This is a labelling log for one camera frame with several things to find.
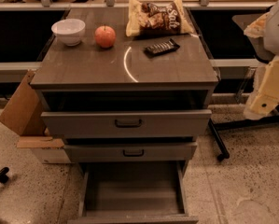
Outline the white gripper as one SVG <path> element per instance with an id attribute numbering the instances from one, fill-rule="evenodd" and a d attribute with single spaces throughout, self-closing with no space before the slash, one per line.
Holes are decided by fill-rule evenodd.
<path id="1" fill-rule="evenodd" d="M 266 20 L 269 13 L 265 13 L 250 23 L 244 34 L 251 38 L 264 36 Z M 254 90 L 247 99 L 244 117 L 259 120 L 267 117 L 279 105 L 279 55 L 271 62 L 262 65 L 256 71 Z"/>

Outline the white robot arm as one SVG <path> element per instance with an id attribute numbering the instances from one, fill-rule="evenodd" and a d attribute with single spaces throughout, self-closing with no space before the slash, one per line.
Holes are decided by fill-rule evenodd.
<path id="1" fill-rule="evenodd" d="M 262 119 L 279 104 L 279 0 L 269 12 L 250 23 L 244 29 L 244 34 L 252 38 L 262 37 L 263 47 L 274 54 L 244 109 L 247 119 Z"/>

